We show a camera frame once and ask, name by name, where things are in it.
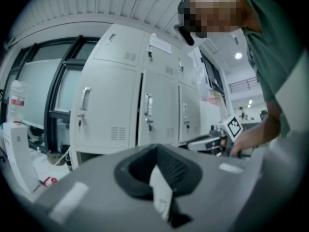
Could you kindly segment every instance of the ceiling light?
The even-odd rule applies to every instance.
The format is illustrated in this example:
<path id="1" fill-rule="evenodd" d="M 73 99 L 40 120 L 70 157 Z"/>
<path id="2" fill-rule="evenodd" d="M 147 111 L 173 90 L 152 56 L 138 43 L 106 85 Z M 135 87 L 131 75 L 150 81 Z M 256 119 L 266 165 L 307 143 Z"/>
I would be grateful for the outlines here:
<path id="1" fill-rule="evenodd" d="M 236 58 L 236 59 L 241 59 L 241 58 L 242 58 L 242 54 L 241 54 L 240 52 L 237 52 L 237 53 L 235 54 L 235 58 Z"/>

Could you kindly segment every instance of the green shirt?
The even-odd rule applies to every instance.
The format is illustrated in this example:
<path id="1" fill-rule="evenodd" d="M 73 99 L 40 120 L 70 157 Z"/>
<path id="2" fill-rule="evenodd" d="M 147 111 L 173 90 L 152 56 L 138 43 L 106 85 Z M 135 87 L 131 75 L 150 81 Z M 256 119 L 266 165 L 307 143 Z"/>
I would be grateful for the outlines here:
<path id="1" fill-rule="evenodd" d="M 276 99 L 275 94 L 293 71 L 305 48 L 283 8 L 274 0 L 246 1 L 262 27 L 262 33 L 242 29 L 253 57 L 249 62 L 256 71 L 265 102 L 271 102 Z M 283 113 L 280 124 L 281 136 L 285 136 L 290 129 Z"/>

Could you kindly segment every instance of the red label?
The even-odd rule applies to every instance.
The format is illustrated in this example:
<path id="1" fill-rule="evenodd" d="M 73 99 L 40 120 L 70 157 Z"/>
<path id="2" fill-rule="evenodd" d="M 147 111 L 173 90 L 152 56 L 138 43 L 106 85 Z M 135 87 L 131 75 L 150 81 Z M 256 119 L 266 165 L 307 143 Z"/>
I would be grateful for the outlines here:
<path id="1" fill-rule="evenodd" d="M 16 105 L 16 106 L 24 106 L 25 102 L 24 101 L 18 101 L 15 99 L 11 99 L 11 104 Z"/>

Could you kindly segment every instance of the cabinet door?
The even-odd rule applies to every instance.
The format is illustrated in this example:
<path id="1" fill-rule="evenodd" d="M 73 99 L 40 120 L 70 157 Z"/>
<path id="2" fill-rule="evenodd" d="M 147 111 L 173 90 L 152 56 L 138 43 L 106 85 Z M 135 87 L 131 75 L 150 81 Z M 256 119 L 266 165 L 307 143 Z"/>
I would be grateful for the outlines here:
<path id="1" fill-rule="evenodd" d="M 177 77 L 178 59 L 173 49 L 171 49 L 172 54 L 169 54 L 154 46 L 151 46 L 149 48 L 150 38 L 153 36 L 147 35 L 146 37 L 148 37 L 148 40 L 146 48 L 143 49 L 143 62 L 141 65 L 142 68 L 149 69 L 153 72 L 160 73 L 168 78 L 175 79 Z"/>
<path id="2" fill-rule="evenodd" d="M 76 145 L 101 148 L 101 154 L 135 146 L 130 125 L 136 124 L 132 113 L 137 114 L 140 73 L 101 60 L 86 64 L 71 115 Z"/>
<path id="3" fill-rule="evenodd" d="M 186 54 L 179 54 L 178 80 L 192 88 L 196 88 L 197 86 L 197 73 L 194 68 L 193 60 Z"/>
<path id="4" fill-rule="evenodd" d="M 179 142 L 187 142 L 200 136 L 200 105 L 195 89 L 179 84 Z"/>
<path id="5" fill-rule="evenodd" d="M 139 145 L 177 142 L 177 100 L 175 81 L 146 70 L 140 99 Z"/>
<path id="6" fill-rule="evenodd" d="M 144 35 L 141 30 L 113 24 L 98 42 L 94 58 L 137 66 Z"/>

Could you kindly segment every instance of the hand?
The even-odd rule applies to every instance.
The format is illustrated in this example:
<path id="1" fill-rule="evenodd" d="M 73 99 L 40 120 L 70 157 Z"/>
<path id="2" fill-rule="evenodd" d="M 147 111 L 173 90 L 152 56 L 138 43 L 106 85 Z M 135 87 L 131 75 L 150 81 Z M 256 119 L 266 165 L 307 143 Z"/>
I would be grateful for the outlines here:
<path id="1" fill-rule="evenodd" d="M 251 148 L 249 146 L 250 144 L 251 144 L 250 136 L 246 132 L 243 132 L 234 142 L 234 147 L 230 155 L 234 155 L 237 154 L 239 151 Z"/>

